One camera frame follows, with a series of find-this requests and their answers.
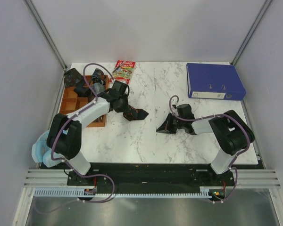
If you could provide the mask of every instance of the marble table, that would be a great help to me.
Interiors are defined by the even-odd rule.
[[[87,63],[73,63],[83,73]],[[113,63],[102,63],[109,71]],[[86,69],[93,73],[95,66]],[[137,63],[130,81],[129,104],[149,115],[143,121],[127,121],[121,113],[110,112],[106,127],[85,128],[81,151],[90,162],[121,163],[210,163],[219,150],[213,134],[191,136],[183,130],[176,135],[156,133],[166,119],[172,95],[179,104],[189,103],[196,118],[235,110],[245,121],[240,101],[190,99],[187,96],[186,63]],[[253,145],[236,164],[257,164]]]

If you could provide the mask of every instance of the wooden organizer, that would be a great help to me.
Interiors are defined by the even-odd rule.
[[[109,87],[109,79],[108,76],[106,76],[106,86],[105,89],[108,89]],[[87,81],[89,81],[91,78],[91,75],[86,75]],[[87,97],[78,97],[76,92],[74,92],[75,87],[68,87],[64,89],[64,94],[62,97],[62,103],[60,107],[60,113],[61,114],[69,114],[71,112],[74,112],[81,107],[88,104],[88,98]],[[107,115],[103,115],[102,119],[97,119],[98,121],[94,121],[90,123],[87,127],[105,127],[106,125],[106,119]]]

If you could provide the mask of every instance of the white wall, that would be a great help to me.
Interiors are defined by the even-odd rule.
[[[31,146],[47,128],[62,69],[22,0],[0,0],[0,226],[11,225]]]
[[[33,0],[67,64],[231,62],[264,0]]]
[[[283,0],[272,3],[237,69],[263,160],[283,188]]]

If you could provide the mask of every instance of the robotic arm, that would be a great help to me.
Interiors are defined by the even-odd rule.
[[[194,120],[191,106],[183,104],[177,106],[177,112],[180,118]],[[250,143],[255,140],[251,129],[244,123],[239,115],[230,110],[224,113],[234,118],[246,131]],[[214,133],[220,145],[216,158],[210,164],[215,175],[221,175],[229,170],[229,166],[237,154],[247,146],[247,140],[242,130],[234,122],[226,117],[213,117],[195,121],[182,121],[171,113],[168,114],[165,122],[156,130],[158,133],[175,134],[177,129],[184,129],[190,135],[201,133]]]
[[[86,175],[91,165],[85,159],[80,149],[82,142],[82,130],[88,124],[110,111],[123,113],[123,116],[129,121],[143,120],[147,117],[148,113],[145,110],[135,109],[128,104],[129,93],[130,90],[127,84],[115,81],[112,88],[99,93],[98,101],[93,107],[88,108],[92,104],[92,102],[90,102],[81,109],[68,115],[63,115],[60,113],[57,114],[54,117],[50,127],[46,139],[46,146],[51,151],[53,143],[61,127],[69,118],[77,114],[75,121],[70,121],[59,137],[55,148],[55,153],[58,153],[60,156],[62,155],[62,157],[66,158],[72,167],[80,174]],[[60,161],[55,161],[54,163],[51,161],[50,166],[58,163],[60,163]]]

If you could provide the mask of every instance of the red magazine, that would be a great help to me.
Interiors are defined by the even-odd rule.
[[[129,84],[132,77],[133,71],[135,69],[135,62],[118,60],[112,73],[113,78],[123,83]]]

